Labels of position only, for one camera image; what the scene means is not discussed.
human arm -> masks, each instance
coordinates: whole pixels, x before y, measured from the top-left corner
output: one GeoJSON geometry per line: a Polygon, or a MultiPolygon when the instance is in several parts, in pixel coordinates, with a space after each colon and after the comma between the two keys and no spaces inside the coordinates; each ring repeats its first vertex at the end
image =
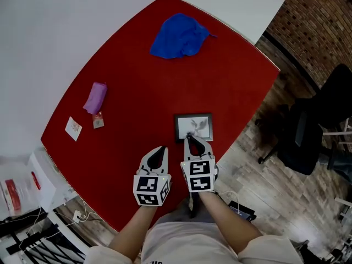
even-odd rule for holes
{"type": "Polygon", "coordinates": [[[127,225],[111,241],[109,248],[123,254],[134,262],[156,210],[156,206],[141,206],[127,225]]]}
{"type": "Polygon", "coordinates": [[[199,192],[199,196],[225,240],[237,254],[243,251],[251,240],[262,236],[253,224],[233,212],[213,192],[199,192]]]}

person's left arm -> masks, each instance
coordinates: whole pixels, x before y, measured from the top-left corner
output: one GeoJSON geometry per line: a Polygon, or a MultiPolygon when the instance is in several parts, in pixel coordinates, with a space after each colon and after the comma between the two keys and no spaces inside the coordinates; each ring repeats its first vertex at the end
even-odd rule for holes
{"type": "Polygon", "coordinates": [[[109,248],[134,262],[145,240],[156,210],[156,206],[141,206],[127,225],[111,241],[109,248]]]}

red tabletop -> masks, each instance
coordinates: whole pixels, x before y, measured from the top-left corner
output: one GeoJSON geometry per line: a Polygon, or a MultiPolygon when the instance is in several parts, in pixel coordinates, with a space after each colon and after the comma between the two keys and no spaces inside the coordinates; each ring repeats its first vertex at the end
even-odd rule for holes
{"type": "Polygon", "coordinates": [[[138,209],[133,175],[142,157],[155,147],[168,146],[173,182],[156,218],[188,194],[180,169],[183,144],[174,139],[174,114],[212,113],[211,145],[219,160],[278,72],[247,40],[210,15],[180,0],[156,0],[88,61],[62,97],[41,140],[77,193],[121,230],[138,209]],[[150,55],[162,23],[177,13],[195,18],[217,37],[208,37],[192,57],[165,60],[150,55]],[[94,81],[108,87],[102,106],[105,126],[98,129],[93,129],[92,116],[83,109],[94,81]],[[64,131],[70,116],[82,126],[77,142],[64,131]]]}

picture frame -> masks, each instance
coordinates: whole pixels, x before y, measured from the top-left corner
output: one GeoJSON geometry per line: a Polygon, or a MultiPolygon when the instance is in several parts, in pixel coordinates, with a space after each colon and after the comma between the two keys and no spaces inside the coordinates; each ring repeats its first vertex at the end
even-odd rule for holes
{"type": "Polygon", "coordinates": [[[205,141],[213,140],[213,119],[211,113],[176,114],[174,122],[176,142],[183,142],[187,132],[191,132],[205,141]]]}

plastic bag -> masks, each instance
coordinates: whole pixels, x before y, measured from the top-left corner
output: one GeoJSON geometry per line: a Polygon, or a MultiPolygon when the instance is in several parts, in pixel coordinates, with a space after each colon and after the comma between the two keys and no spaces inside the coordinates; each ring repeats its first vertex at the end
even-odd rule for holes
{"type": "Polygon", "coordinates": [[[25,166],[5,165],[0,175],[0,220],[9,216],[23,215],[37,209],[38,188],[31,173],[23,171],[25,166]]]}

